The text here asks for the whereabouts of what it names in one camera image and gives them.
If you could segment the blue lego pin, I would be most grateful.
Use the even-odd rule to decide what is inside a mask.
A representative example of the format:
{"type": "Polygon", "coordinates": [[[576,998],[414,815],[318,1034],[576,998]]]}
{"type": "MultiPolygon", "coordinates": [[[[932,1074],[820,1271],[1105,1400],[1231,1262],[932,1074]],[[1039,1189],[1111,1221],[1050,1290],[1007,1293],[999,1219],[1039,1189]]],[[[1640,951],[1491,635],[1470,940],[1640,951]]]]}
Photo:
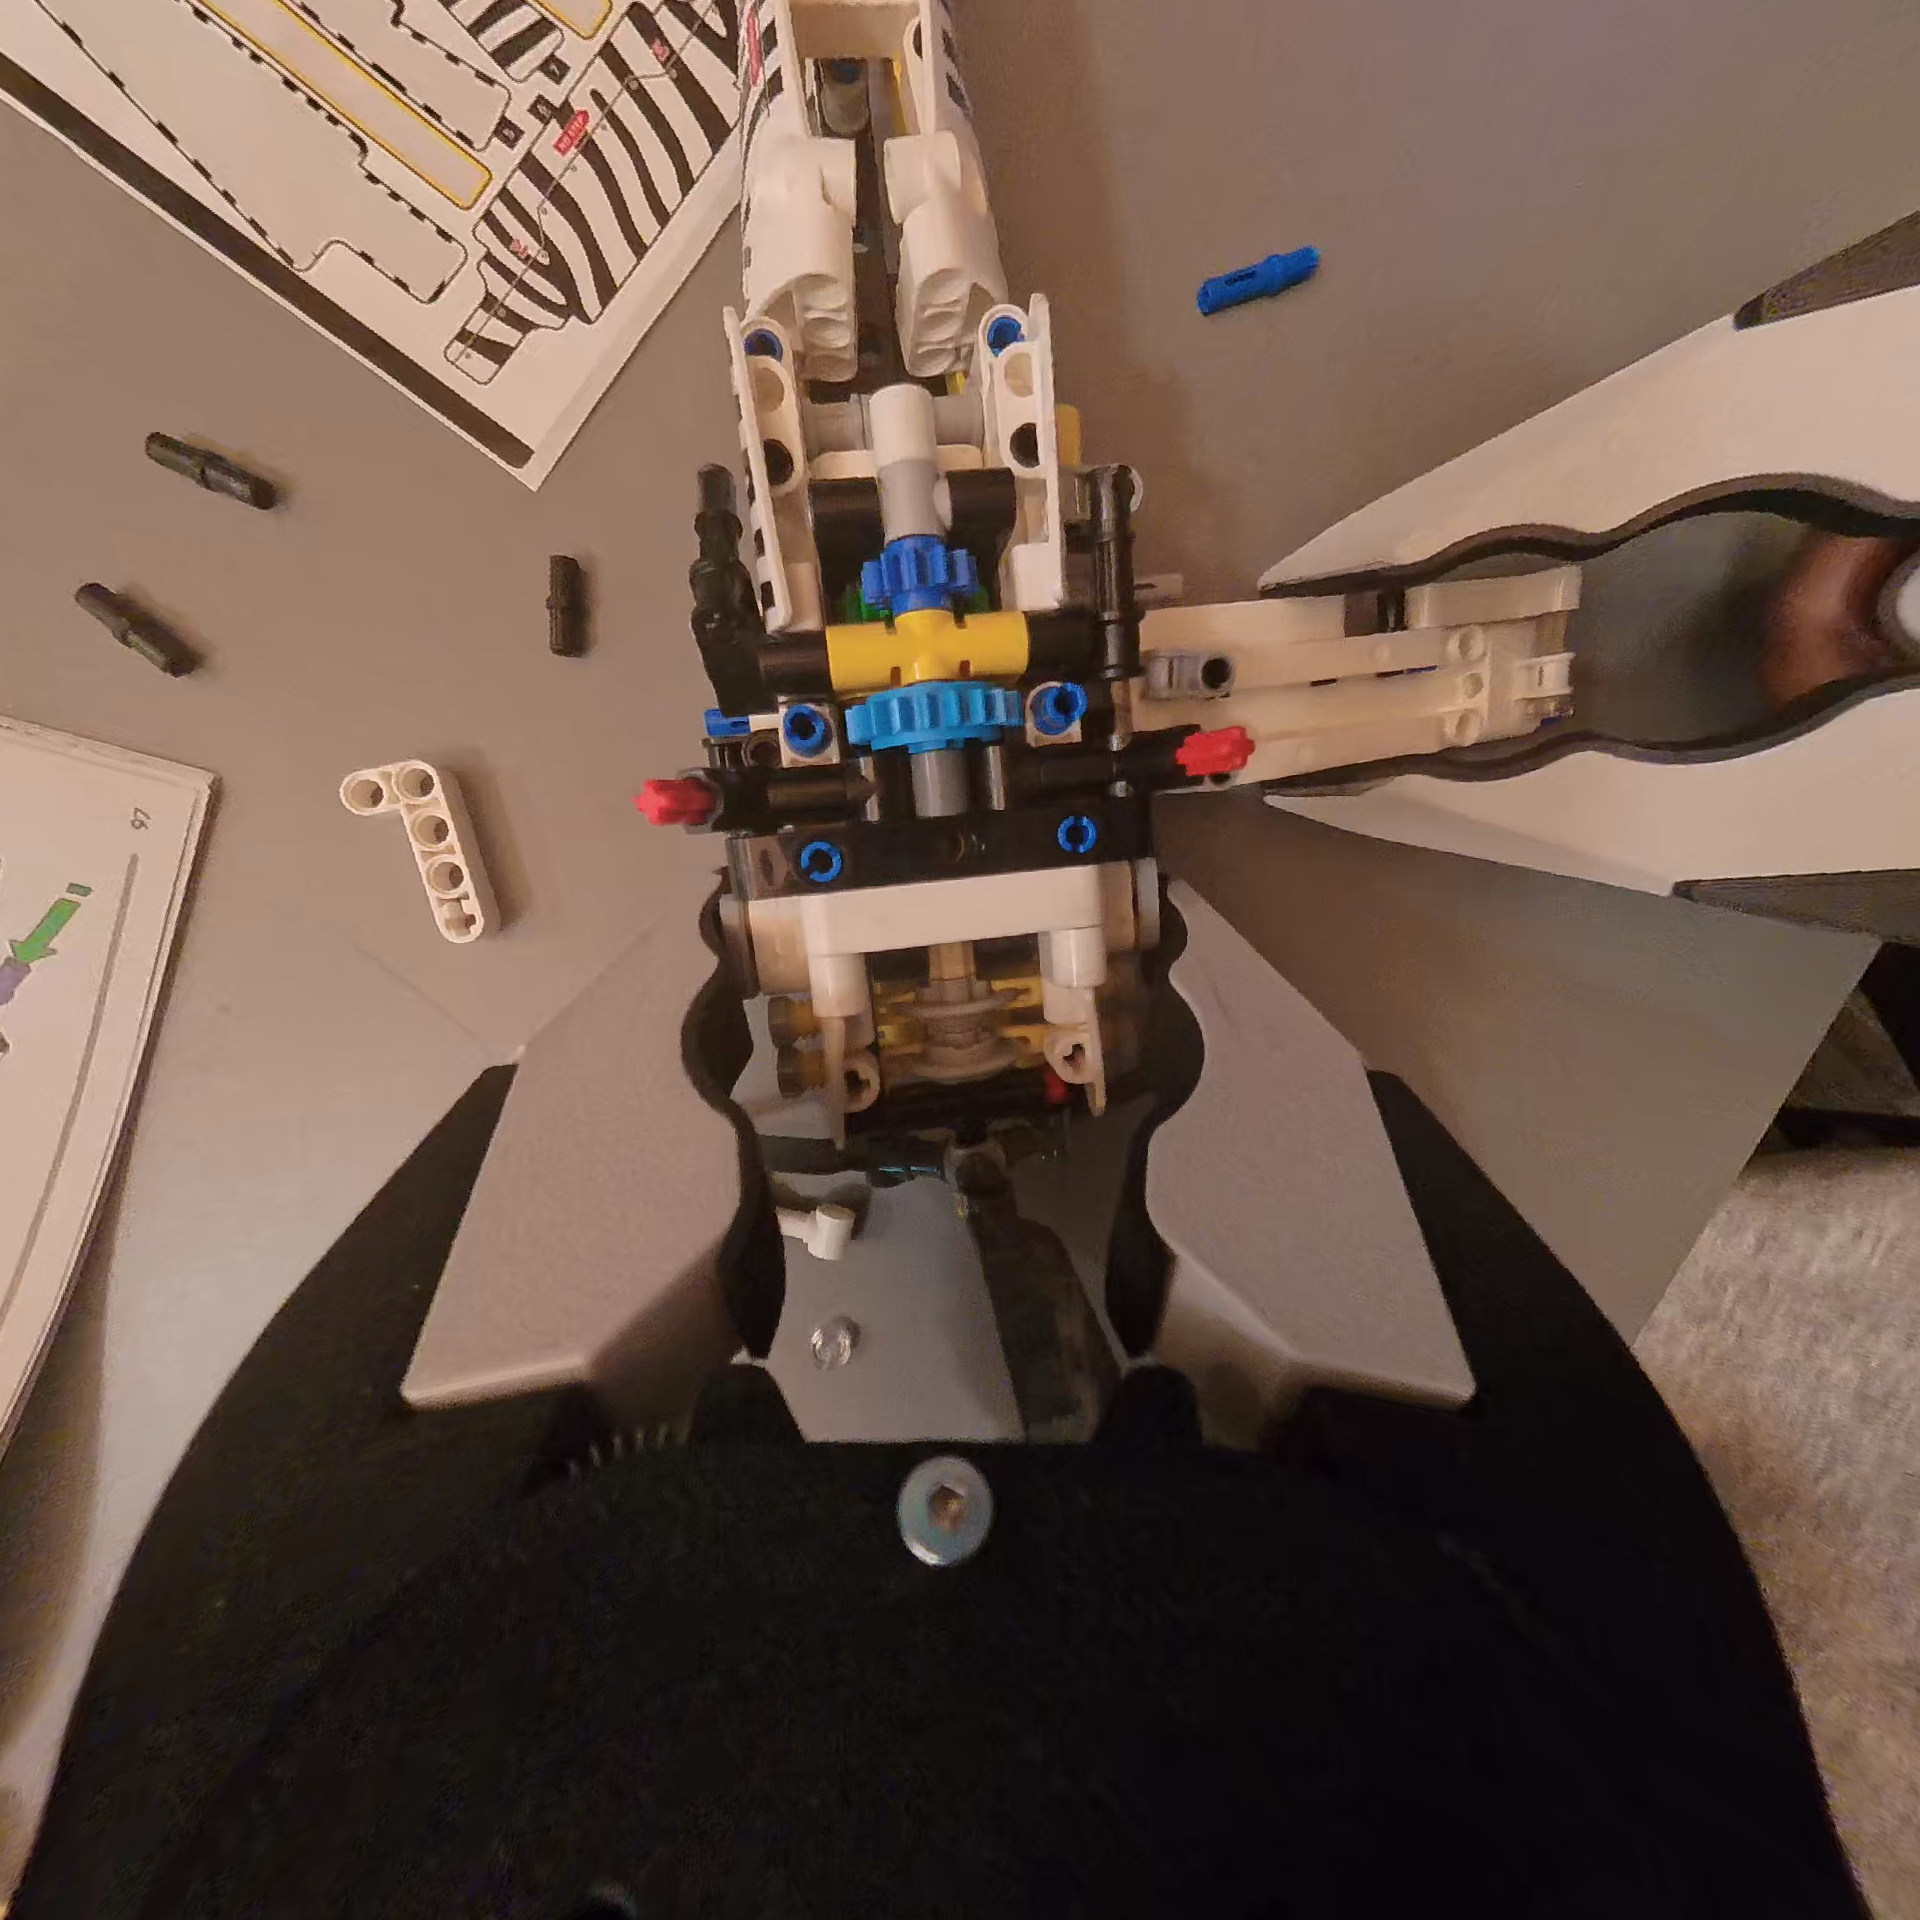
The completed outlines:
{"type": "Polygon", "coordinates": [[[1273,252],[1255,262],[1206,276],[1195,288],[1195,310],[1217,317],[1238,307],[1283,296],[1321,271],[1319,246],[1273,252]]]}

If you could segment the white lego skid assembly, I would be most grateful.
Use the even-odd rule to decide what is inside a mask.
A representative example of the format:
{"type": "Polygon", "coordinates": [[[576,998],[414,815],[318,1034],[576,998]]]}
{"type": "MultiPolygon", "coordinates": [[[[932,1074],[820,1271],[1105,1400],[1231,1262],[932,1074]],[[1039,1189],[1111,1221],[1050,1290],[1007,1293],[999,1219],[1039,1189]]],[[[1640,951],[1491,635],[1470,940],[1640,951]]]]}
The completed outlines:
{"type": "Polygon", "coordinates": [[[1232,783],[1465,751],[1570,715],[1582,570],[1143,614],[1135,724],[1242,728],[1232,783]]]}

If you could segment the person's right hand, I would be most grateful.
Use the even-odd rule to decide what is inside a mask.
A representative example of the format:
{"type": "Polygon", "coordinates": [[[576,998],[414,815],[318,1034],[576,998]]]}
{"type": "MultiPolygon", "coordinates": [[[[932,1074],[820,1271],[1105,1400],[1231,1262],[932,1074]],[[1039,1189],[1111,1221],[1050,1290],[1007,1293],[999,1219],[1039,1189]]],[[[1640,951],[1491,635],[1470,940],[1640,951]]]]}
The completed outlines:
{"type": "Polygon", "coordinates": [[[1897,536],[1814,532],[1763,619],[1760,687],[1776,714],[1826,687],[1899,678],[1916,670],[1916,639],[1892,614],[1892,591],[1916,570],[1916,532],[1897,536]]]}

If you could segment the white angled lego beam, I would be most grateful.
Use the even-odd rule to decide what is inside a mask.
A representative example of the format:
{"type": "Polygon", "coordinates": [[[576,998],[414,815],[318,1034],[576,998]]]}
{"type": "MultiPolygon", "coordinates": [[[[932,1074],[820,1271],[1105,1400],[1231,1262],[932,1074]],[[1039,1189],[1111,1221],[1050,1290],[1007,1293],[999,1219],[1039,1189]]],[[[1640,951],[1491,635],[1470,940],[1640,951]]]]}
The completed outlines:
{"type": "Polygon", "coordinates": [[[449,943],[476,943],[499,930],[499,911],[464,794],[425,758],[398,758],[351,772],[340,802],[358,819],[396,819],[449,943]]]}

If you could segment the zebra striped lego helicopter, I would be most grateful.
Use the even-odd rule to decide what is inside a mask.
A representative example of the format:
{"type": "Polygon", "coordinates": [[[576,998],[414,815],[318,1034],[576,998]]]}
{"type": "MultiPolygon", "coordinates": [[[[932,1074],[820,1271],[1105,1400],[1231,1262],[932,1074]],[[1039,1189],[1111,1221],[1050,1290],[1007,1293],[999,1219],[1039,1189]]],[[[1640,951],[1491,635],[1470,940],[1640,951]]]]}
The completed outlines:
{"type": "Polygon", "coordinates": [[[700,475],[705,765],[729,970],[780,1093],[882,1182],[1139,1074],[1151,802],[1240,726],[1143,726],[1136,478],[1063,448],[1010,296],[948,4],[734,4],[746,495],[700,475]]]}

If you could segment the lego instruction booklet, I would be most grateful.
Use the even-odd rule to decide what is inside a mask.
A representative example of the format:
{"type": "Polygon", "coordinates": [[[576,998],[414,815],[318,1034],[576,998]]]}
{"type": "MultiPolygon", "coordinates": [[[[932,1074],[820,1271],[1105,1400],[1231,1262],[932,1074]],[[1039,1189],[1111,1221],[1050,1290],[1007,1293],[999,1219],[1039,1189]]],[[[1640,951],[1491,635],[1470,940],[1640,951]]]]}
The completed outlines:
{"type": "Polygon", "coordinates": [[[88,1255],[217,779],[3,723],[3,1435],[88,1255]]]}

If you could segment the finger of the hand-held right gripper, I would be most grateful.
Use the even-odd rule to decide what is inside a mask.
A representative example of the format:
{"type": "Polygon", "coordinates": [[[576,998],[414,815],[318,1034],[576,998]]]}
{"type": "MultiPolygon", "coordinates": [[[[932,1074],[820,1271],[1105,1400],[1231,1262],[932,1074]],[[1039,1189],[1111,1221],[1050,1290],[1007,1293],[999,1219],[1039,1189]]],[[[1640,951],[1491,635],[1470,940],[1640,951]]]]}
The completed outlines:
{"type": "Polygon", "coordinates": [[[1916,676],[1859,686],[1767,744],[1572,744],[1518,772],[1279,794],[1275,812],[1387,845],[1672,895],[1690,879],[1913,874],[1916,676]]]}
{"type": "Polygon", "coordinates": [[[1764,296],[1356,510],[1267,575],[1592,560],[1712,511],[1905,535],[1916,402],[1916,280],[1783,312],[1764,296]]]}

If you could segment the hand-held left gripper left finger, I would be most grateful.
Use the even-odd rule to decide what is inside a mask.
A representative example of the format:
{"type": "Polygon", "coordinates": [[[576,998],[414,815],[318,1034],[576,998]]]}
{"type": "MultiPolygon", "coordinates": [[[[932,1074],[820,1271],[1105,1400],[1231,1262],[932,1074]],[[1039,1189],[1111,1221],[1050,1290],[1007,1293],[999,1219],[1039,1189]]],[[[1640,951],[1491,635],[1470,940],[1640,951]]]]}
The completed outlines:
{"type": "Polygon", "coordinates": [[[410,1360],[412,1407],[582,1388],[690,1412],[766,1360],[784,1247],[718,895],[670,904],[524,1051],[410,1360]]]}

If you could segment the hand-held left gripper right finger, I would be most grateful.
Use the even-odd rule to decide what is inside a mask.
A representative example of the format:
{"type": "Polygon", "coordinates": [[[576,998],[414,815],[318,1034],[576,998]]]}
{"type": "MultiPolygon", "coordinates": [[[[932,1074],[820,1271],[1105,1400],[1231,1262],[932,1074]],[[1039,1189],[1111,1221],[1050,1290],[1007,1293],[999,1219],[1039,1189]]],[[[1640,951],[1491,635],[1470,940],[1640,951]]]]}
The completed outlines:
{"type": "Polygon", "coordinates": [[[1119,1341],[1202,1412],[1474,1391],[1359,1048],[1201,894],[1164,895],[1155,1103],[1119,1203],[1119,1341]]]}

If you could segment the zebra sticker sheet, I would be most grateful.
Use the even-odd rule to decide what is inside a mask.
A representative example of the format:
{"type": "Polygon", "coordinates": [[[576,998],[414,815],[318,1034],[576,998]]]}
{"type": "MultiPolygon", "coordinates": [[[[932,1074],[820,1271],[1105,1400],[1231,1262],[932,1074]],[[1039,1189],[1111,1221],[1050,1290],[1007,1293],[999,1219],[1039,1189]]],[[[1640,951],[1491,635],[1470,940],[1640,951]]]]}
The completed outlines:
{"type": "Polygon", "coordinates": [[[4,98],[528,487],[736,206],[734,3],[4,3],[4,98]]]}

